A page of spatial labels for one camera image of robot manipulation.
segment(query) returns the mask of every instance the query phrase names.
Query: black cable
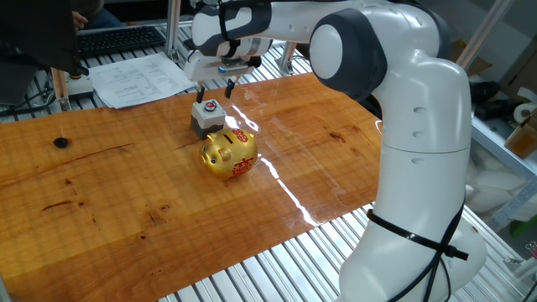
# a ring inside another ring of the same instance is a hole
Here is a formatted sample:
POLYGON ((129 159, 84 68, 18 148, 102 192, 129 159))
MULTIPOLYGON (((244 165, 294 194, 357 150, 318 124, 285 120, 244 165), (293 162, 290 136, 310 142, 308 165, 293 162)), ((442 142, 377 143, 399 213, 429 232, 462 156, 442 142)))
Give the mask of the black cable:
MULTIPOLYGON (((457 214, 455 215, 455 217, 453 217, 453 219, 451 220, 449 226, 446 228, 446 232, 444 233, 444 237, 442 238, 441 240, 441 243, 440 245, 441 246, 444 246, 444 247, 448 247, 448 243, 449 241, 451 240, 451 238, 453 237, 453 234, 455 233, 455 230, 456 230, 456 227, 459 225, 459 221, 461 220, 461 216, 462 216, 462 209, 463 209, 463 206, 464 206, 464 201, 462 203, 462 206, 461 206, 461 209, 457 212, 457 214)), ((375 222, 375 221, 380 221, 381 224, 379 224, 381 227, 384 227, 386 228, 386 225, 384 225, 382 223, 382 221, 384 221, 382 218, 378 217, 378 216, 375 216, 375 215, 372 215, 372 211, 368 211, 368 218, 369 220, 375 222)), ((394 225, 391 225, 391 228, 387 228, 389 231, 391 232, 394 232, 396 231, 395 233, 397 234, 397 230, 394 230, 394 227, 396 229, 400 229, 398 226, 394 226, 394 225)), ((429 264, 427 264, 427 266, 425 267, 425 269, 420 273, 420 275, 418 275, 418 277, 412 281, 412 283, 409 284, 409 286, 407 286, 405 289, 403 289, 400 293, 398 293, 397 295, 395 295, 392 299, 390 299, 388 302, 396 302, 396 301, 399 301, 401 298, 403 298, 408 292, 410 292, 412 289, 414 289, 416 287, 416 285, 418 285, 421 280, 423 280, 423 278, 425 278, 425 276, 427 276, 428 273, 430 273, 431 270, 434 270, 434 272, 436 272, 437 268, 438 268, 438 265, 441 263, 441 255, 443 253, 445 253, 446 251, 444 249, 437 249, 436 250, 436 253, 435 253, 435 256, 432 258, 432 260, 429 262, 429 264)), ((425 293, 425 297, 424 297, 424 302, 426 302, 428 299, 429 299, 429 294, 430 294, 430 291, 432 290, 432 285, 433 285, 433 281, 434 281, 434 275, 431 275, 430 279, 429 279, 429 283, 427 284, 427 289, 426 289, 426 293, 425 293)))
POLYGON ((36 96, 32 96, 30 97, 28 100, 18 104, 16 107, 11 107, 7 110, 4 110, 2 112, 0 112, 0 117, 6 117, 6 116, 9 116, 9 115, 15 115, 15 114, 25 114, 25 113, 31 113, 31 112, 37 112, 41 109, 45 109, 47 106, 49 106, 50 104, 52 104, 55 99, 56 99, 56 96, 52 96, 50 97, 50 99, 44 104, 44 105, 41 105, 41 106, 37 106, 37 107, 33 107, 33 108, 28 108, 28 109, 19 109, 17 110, 17 108, 23 106, 24 104, 28 104, 30 101, 32 101, 34 98, 42 95, 43 93, 46 93, 45 91, 44 92, 41 92, 39 93, 38 95, 36 96))
POLYGON ((531 287, 531 289, 529 290, 528 294, 526 295, 526 297, 524 298, 524 300, 522 300, 522 302, 526 302, 528 301, 530 295, 534 292, 535 288, 537 287, 537 281, 534 282, 534 286, 531 287))
POLYGON ((447 299, 444 302, 447 302, 451 299, 451 280, 450 280, 450 274, 447 272, 446 264, 444 263, 444 259, 440 258, 440 263, 442 264, 442 267, 444 268, 444 273, 446 274, 447 279, 447 299))
POLYGON ((433 290, 433 283, 435 282, 436 271, 438 270, 438 263, 439 263, 440 260, 442 260, 442 254, 441 253, 436 253, 435 260, 433 260, 433 263, 435 265, 433 265, 433 267, 432 267, 432 269, 430 271, 429 281, 427 281, 427 287, 425 288, 425 294, 423 296, 423 301, 424 302, 429 301, 430 292, 433 290))

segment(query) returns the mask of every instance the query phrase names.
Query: black cable wire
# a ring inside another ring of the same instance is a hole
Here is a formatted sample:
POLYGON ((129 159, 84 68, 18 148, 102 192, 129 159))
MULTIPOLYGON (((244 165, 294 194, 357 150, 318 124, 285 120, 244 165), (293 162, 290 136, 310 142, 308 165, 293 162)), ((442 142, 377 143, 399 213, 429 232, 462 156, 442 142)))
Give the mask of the black cable wire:
MULTIPOLYGON (((449 226, 446 229, 446 232, 444 233, 444 237, 441 240, 441 245, 447 246, 449 241, 453 237, 453 234, 455 233, 456 227, 459 225, 459 221, 461 220, 462 209, 463 209, 463 206, 461 206, 461 209, 457 212, 455 217, 453 217, 453 219, 451 220, 449 226)), ((438 265, 441 263, 441 255, 442 255, 442 253, 443 252, 437 250, 435 256, 432 258, 432 260, 429 262, 429 264, 425 267, 425 269, 420 273, 420 275, 414 281, 412 281, 412 283, 409 284, 409 286, 407 286, 400 293, 395 295, 388 302, 399 301, 408 292, 410 292, 412 289, 414 289, 414 287, 416 287, 416 285, 418 285, 421 282, 421 280, 423 280, 423 278, 425 278, 425 276, 427 276, 427 274, 430 273, 431 270, 434 269, 434 271, 436 272, 435 268, 438 268, 438 265)), ((426 293, 429 292, 428 294, 430 294, 430 291, 432 290, 433 281, 434 281, 434 275, 431 275, 431 277, 429 279, 429 283, 427 284, 427 289, 426 289, 426 293)), ((429 299, 428 294, 425 294, 424 302, 428 301, 428 299, 429 299)))
POLYGON ((528 301, 530 295, 534 292, 535 288, 537 287, 537 280, 534 282, 534 286, 531 287, 531 289, 529 290, 528 294, 526 295, 526 297, 524 298, 524 300, 522 300, 522 302, 526 302, 528 301))
POLYGON ((15 115, 15 114, 24 114, 24 113, 31 113, 31 112, 37 112, 41 109, 45 109, 47 106, 49 106, 50 104, 52 104, 56 97, 55 96, 52 96, 44 105, 41 105, 41 106, 37 106, 37 107, 33 107, 33 108, 28 108, 28 109, 18 109, 19 107, 21 106, 24 106, 25 104, 29 104, 30 101, 32 101, 34 98, 38 97, 38 96, 41 96, 43 93, 47 93, 47 92, 51 92, 53 90, 48 90, 48 91, 43 91, 41 93, 39 93, 38 95, 35 95, 35 96, 31 96, 28 100, 18 104, 17 106, 15 107, 11 107, 9 109, 6 109, 2 112, 0 112, 0 117, 6 117, 6 116, 9 116, 9 115, 15 115))
POLYGON ((425 294, 423 296, 424 302, 429 301, 430 292, 433 290, 433 283, 435 282, 436 271, 438 270, 438 262, 441 260, 442 260, 442 254, 436 253, 435 260, 433 261, 435 265, 433 265, 430 271, 429 281, 427 281, 427 287, 425 288, 425 294))
POLYGON ((447 299, 444 302, 447 302, 451 299, 451 280, 450 280, 450 274, 447 272, 446 264, 444 263, 444 259, 440 258, 440 263, 442 264, 442 267, 444 268, 444 273, 446 274, 447 279, 447 299))

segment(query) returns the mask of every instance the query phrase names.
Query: white paper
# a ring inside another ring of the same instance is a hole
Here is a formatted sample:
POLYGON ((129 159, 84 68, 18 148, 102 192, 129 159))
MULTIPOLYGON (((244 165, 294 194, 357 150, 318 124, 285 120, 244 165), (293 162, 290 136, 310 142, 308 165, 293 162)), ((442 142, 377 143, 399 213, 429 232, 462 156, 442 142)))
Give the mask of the white paper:
POLYGON ((160 100, 194 86, 164 53, 91 67, 90 76, 101 101, 112 108, 160 100))

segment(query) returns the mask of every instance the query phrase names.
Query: piggy bank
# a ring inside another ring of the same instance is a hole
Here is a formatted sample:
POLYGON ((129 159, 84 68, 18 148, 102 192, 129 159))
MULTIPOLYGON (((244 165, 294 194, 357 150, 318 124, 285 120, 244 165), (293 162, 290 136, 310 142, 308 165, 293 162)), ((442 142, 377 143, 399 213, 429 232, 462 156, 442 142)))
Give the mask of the piggy bank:
POLYGON ((226 128, 210 133, 200 149, 201 164, 220 180, 248 172, 257 159, 255 137, 241 129, 226 128))

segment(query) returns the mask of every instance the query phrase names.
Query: keyboard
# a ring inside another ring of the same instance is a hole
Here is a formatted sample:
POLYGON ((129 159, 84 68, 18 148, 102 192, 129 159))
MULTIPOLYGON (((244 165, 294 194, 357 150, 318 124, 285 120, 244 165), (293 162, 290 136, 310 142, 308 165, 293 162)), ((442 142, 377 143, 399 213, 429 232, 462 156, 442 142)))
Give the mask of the keyboard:
POLYGON ((118 51, 163 45, 164 37, 152 26, 132 29, 115 29, 76 37, 81 59, 107 55, 118 51))

